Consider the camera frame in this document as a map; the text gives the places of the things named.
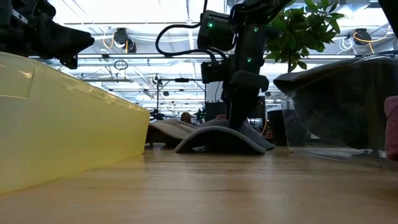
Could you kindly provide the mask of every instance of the wooden table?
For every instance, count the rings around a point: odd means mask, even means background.
[[[1,224],[398,223],[398,175],[289,154],[141,157],[0,195]]]

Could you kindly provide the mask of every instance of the pink object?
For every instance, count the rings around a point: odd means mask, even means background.
[[[387,116],[386,155],[398,162],[398,96],[390,96],[384,102]]]

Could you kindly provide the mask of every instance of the green plant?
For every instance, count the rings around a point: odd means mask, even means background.
[[[325,44],[334,43],[332,39],[340,33],[337,20],[343,14],[333,12],[337,7],[337,0],[321,0],[317,5],[313,0],[305,0],[306,7],[281,11],[270,23],[270,26],[279,32],[276,39],[268,40],[266,58],[287,62],[288,72],[297,66],[307,69],[307,64],[300,59],[307,57],[309,49],[323,52]]]

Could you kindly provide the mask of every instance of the translucent yellow container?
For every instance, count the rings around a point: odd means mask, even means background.
[[[144,108],[0,53],[0,193],[141,154],[148,124]]]

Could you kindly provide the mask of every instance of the ceiling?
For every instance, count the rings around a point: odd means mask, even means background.
[[[203,0],[49,0],[57,9],[54,21],[74,29],[90,32],[96,39],[95,44],[81,52],[76,70],[62,67],[54,60],[49,65],[65,73],[76,76],[129,101],[139,103],[148,109],[156,108],[156,85],[153,81],[160,78],[200,79],[200,64],[207,61],[206,55],[184,55],[177,58],[164,58],[155,49],[157,34],[170,24],[196,23],[203,9]],[[239,1],[209,0],[208,9],[228,13],[231,6]],[[338,12],[346,18],[338,21],[341,34],[334,39],[335,44],[327,45],[325,51],[310,52],[306,59],[308,69],[332,61],[341,60],[354,54],[371,54],[368,45],[352,45],[345,40],[356,28],[367,28],[373,39],[381,39],[373,44],[375,52],[397,48],[397,39],[389,28],[382,9],[377,1],[341,0]],[[303,1],[297,0],[291,7],[303,7]],[[129,37],[137,46],[136,54],[124,54],[123,50],[111,45],[112,33],[118,27],[127,28]],[[166,52],[195,49],[198,29],[172,29],[160,42],[160,48]],[[128,68],[117,70],[115,61],[123,59]],[[277,106],[280,93],[272,80],[287,72],[287,64],[266,61],[261,75],[270,80],[269,89],[273,94],[268,97],[269,106]],[[162,113],[196,112],[205,101],[205,86],[201,82],[175,83],[163,82],[160,95]]]

